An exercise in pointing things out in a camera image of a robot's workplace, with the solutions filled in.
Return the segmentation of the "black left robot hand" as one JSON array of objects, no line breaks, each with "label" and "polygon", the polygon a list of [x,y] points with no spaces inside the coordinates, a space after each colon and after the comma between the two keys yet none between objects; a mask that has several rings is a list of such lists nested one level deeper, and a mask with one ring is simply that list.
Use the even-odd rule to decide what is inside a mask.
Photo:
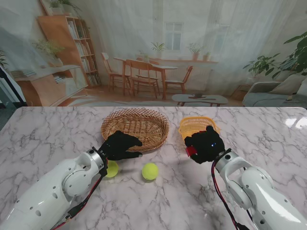
[{"label": "black left robot hand", "polygon": [[139,151],[128,151],[129,148],[134,146],[141,147],[142,142],[137,137],[118,130],[107,138],[98,151],[106,155],[107,159],[111,161],[142,157],[142,153]]}]

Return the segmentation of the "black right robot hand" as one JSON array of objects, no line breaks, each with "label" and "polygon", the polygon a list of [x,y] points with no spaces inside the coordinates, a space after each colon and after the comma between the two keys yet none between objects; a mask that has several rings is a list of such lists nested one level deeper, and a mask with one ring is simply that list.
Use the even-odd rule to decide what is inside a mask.
[{"label": "black right robot hand", "polygon": [[198,164],[214,161],[220,153],[225,152],[223,140],[212,126],[207,126],[205,131],[192,134],[184,139],[187,148],[195,149],[190,158]]}]

